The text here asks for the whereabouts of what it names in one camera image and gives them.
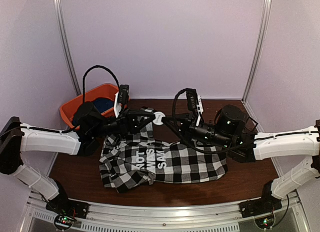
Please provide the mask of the black white checkered shirt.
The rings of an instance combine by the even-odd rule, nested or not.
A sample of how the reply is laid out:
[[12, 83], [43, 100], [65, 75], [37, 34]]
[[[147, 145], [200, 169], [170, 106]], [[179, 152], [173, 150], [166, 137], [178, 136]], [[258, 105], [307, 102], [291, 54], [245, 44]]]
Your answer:
[[154, 139], [149, 123], [138, 133], [108, 135], [99, 160], [100, 177], [105, 188], [124, 193], [139, 185], [154, 182], [172, 184], [218, 180], [227, 171], [227, 156], [214, 146], [196, 149], [177, 142]]

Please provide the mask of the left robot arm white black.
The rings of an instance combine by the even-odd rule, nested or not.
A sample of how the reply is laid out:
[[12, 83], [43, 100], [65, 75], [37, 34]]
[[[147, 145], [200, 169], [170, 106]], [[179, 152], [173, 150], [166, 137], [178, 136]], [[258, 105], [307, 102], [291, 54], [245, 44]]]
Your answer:
[[73, 116], [74, 127], [54, 130], [33, 127], [12, 117], [0, 133], [0, 172], [12, 175], [38, 191], [61, 214], [72, 209], [72, 203], [58, 183], [23, 163], [22, 152], [57, 152], [76, 156], [90, 156], [99, 147], [97, 138], [110, 134], [125, 136], [139, 132], [155, 120], [151, 110], [125, 108], [115, 116], [104, 117], [93, 102], [84, 102]]

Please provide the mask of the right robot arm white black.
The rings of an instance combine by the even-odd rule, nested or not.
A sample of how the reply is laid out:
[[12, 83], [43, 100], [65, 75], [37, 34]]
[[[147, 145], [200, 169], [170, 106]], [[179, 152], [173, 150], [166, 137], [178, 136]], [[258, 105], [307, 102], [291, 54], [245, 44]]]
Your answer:
[[213, 122], [206, 123], [200, 107], [188, 106], [189, 112], [163, 117], [182, 142], [195, 148], [192, 141], [221, 148], [237, 162], [247, 163], [271, 157], [305, 155], [305, 159], [281, 177], [264, 186], [264, 195], [256, 202], [260, 212], [268, 212], [276, 200], [320, 175], [320, 125], [280, 133], [255, 133], [247, 129], [249, 115], [234, 105], [222, 107]]

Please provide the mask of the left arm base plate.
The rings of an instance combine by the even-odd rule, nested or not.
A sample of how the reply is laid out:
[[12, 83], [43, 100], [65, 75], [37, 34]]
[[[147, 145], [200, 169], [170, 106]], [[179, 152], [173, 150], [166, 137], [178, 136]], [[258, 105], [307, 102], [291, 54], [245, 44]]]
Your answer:
[[53, 201], [48, 201], [44, 199], [46, 203], [45, 208], [47, 210], [53, 211], [56, 214], [67, 215], [71, 218], [83, 218], [87, 217], [89, 204], [86, 202], [76, 201], [69, 199], [67, 203], [57, 204]]

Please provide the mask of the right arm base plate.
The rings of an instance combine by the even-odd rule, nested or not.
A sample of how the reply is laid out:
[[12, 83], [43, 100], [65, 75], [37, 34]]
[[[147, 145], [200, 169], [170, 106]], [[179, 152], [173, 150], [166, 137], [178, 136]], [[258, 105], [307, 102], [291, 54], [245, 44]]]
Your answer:
[[282, 208], [282, 201], [272, 196], [247, 200], [238, 204], [243, 218], [271, 213]]

